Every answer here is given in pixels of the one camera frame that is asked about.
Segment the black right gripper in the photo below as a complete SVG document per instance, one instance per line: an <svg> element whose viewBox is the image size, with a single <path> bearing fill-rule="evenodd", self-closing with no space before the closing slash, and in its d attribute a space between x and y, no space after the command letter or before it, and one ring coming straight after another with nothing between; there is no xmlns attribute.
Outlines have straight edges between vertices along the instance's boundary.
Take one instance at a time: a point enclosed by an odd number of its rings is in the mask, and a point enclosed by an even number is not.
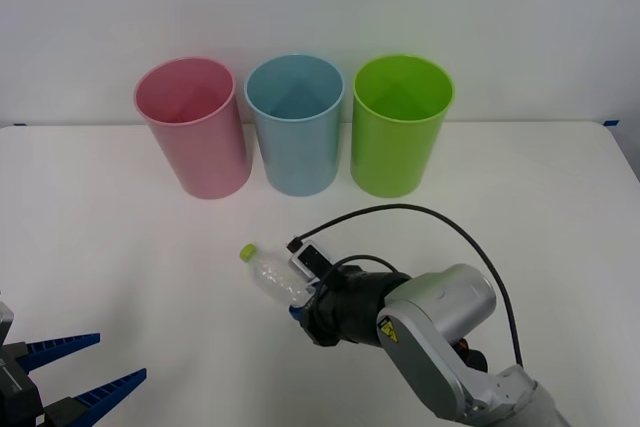
<svg viewBox="0 0 640 427"><path fill-rule="evenodd" d="M346 298L345 290L323 290L316 292L304 307L290 305L288 311L315 345L334 347L350 342L339 319L340 302Z"/></svg>

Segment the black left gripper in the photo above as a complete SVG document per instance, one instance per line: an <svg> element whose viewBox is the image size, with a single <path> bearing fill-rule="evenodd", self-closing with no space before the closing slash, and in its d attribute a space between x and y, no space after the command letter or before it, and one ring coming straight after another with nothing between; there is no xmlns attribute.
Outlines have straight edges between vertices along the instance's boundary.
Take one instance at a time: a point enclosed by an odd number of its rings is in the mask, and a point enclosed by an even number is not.
<svg viewBox="0 0 640 427"><path fill-rule="evenodd" d="M30 372L99 342L100 334L91 333L5 345L1 349L1 427L34 427L43 413ZM140 369L75 397L63 398L44 408L44 425L92 427L146 378L147 370Z"/></svg>

